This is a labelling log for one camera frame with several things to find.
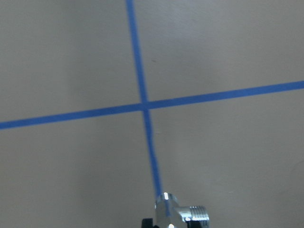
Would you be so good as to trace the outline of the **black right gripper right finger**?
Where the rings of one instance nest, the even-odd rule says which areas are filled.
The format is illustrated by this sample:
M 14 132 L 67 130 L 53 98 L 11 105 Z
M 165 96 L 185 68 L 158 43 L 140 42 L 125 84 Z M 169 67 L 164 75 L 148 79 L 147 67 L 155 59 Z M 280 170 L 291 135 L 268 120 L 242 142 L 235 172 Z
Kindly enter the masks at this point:
M 190 228 L 202 228 L 200 221 L 190 221 Z

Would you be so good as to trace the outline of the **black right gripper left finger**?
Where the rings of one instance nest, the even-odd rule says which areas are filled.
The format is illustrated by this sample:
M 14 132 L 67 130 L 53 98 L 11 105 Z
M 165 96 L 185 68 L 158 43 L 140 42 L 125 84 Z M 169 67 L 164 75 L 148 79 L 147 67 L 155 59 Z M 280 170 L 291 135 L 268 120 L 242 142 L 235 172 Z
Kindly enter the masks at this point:
M 142 219 L 141 228 L 153 228 L 153 218 Z

